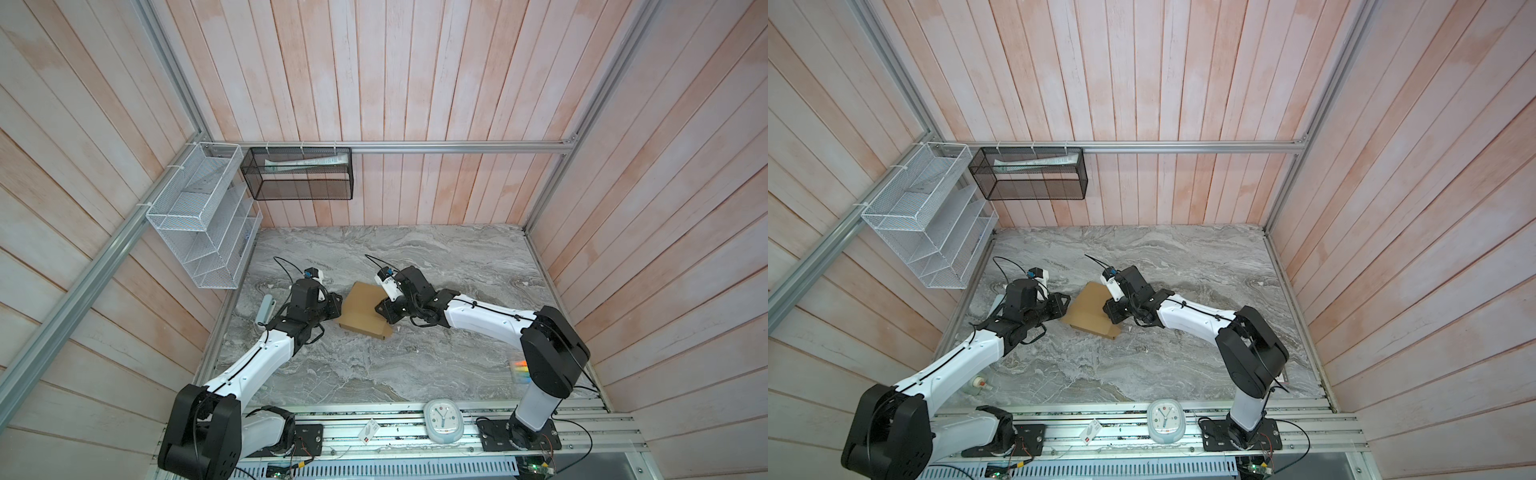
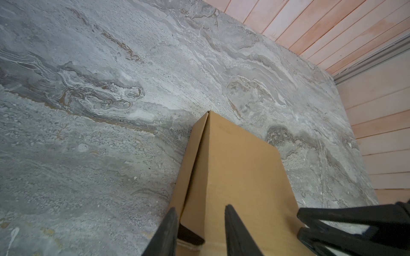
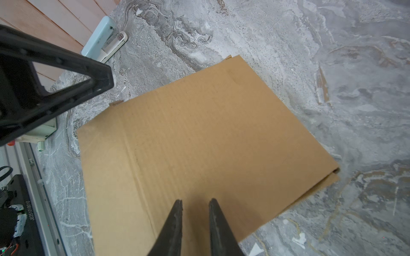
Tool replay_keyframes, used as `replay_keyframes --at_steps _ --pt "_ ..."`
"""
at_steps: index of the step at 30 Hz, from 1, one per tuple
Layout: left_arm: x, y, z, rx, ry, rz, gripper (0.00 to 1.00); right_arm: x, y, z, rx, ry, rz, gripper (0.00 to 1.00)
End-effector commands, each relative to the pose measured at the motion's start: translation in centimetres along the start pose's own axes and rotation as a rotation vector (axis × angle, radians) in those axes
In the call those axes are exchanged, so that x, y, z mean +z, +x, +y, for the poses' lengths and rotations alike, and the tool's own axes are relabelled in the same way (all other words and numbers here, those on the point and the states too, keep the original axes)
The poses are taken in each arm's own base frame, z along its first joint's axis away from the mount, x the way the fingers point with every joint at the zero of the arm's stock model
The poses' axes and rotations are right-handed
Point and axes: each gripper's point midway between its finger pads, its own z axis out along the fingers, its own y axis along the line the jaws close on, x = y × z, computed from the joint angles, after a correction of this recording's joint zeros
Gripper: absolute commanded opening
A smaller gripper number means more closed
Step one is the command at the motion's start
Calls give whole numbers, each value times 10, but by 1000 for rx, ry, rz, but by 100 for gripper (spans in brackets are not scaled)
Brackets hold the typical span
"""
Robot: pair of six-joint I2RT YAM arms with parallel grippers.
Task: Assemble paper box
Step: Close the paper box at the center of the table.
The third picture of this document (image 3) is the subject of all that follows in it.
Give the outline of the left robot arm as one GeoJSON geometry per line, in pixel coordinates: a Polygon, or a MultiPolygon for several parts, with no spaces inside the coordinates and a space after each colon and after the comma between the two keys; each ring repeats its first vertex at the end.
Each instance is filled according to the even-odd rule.
{"type": "Polygon", "coordinates": [[[113,87],[110,66],[1,26],[2,146],[13,141],[42,143],[57,129],[57,116],[113,87]],[[49,92],[35,64],[79,73],[87,80],[49,92]]]}

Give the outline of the brown cardboard box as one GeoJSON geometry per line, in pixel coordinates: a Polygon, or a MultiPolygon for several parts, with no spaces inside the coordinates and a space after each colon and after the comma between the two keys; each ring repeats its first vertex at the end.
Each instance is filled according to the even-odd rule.
{"type": "Polygon", "coordinates": [[[338,169],[240,56],[111,106],[78,131],[98,256],[145,256],[176,200],[182,255],[210,255],[209,202],[238,241],[338,169]]]}

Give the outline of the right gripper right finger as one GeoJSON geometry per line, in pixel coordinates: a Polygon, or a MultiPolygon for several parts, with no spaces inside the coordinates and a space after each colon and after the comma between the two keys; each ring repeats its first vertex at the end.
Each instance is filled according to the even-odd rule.
{"type": "Polygon", "coordinates": [[[210,252],[212,256],[244,256],[215,198],[209,202],[210,252]]]}

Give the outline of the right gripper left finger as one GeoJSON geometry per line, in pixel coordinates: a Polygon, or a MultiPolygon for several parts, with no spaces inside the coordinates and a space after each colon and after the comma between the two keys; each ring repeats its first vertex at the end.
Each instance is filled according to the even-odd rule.
{"type": "Polygon", "coordinates": [[[182,249],[183,204],[178,199],[151,248],[148,256],[180,256],[182,249]]]}

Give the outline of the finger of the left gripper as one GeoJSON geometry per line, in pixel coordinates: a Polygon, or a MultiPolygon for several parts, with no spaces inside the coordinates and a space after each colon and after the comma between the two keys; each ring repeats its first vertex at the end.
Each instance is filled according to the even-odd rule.
{"type": "Polygon", "coordinates": [[[1,145],[114,87],[106,64],[1,25],[1,145]],[[83,75],[54,89],[42,67],[83,75]]]}

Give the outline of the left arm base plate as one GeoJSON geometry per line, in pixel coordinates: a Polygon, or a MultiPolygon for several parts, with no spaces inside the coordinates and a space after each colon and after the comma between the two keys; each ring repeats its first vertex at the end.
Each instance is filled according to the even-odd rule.
{"type": "Polygon", "coordinates": [[[23,175],[13,176],[1,188],[1,255],[45,255],[23,175]]]}

